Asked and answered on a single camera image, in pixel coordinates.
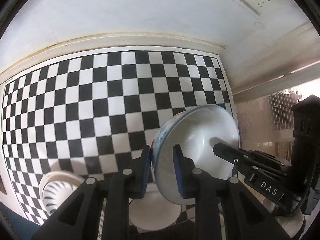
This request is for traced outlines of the white plate blue leaf pattern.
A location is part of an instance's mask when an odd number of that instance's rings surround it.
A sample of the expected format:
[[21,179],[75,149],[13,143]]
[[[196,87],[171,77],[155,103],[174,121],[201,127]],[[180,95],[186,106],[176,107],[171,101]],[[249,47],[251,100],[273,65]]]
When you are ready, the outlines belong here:
[[104,197],[97,179],[66,179],[40,183],[41,200],[50,217],[35,239],[101,239]]

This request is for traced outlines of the black white checkered mat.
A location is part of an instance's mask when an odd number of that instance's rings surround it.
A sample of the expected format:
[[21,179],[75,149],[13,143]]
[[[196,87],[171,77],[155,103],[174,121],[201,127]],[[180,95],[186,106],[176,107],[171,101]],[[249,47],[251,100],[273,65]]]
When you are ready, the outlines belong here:
[[14,199],[35,224],[48,218],[42,177],[65,170],[105,179],[126,168],[172,116],[200,105],[234,113],[218,56],[164,47],[69,54],[1,86],[1,140]]

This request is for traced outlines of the white bowl blue pattern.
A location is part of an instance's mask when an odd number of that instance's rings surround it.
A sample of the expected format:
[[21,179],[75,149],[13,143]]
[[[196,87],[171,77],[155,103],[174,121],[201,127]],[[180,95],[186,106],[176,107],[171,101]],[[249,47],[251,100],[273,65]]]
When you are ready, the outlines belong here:
[[217,157],[213,147],[224,143],[239,146],[239,132],[232,115],[217,105],[203,105],[183,111],[168,119],[157,131],[152,143],[152,165],[161,195],[177,205],[191,205],[194,199],[183,199],[178,191],[172,149],[180,145],[183,155],[211,176],[226,180],[233,164]]

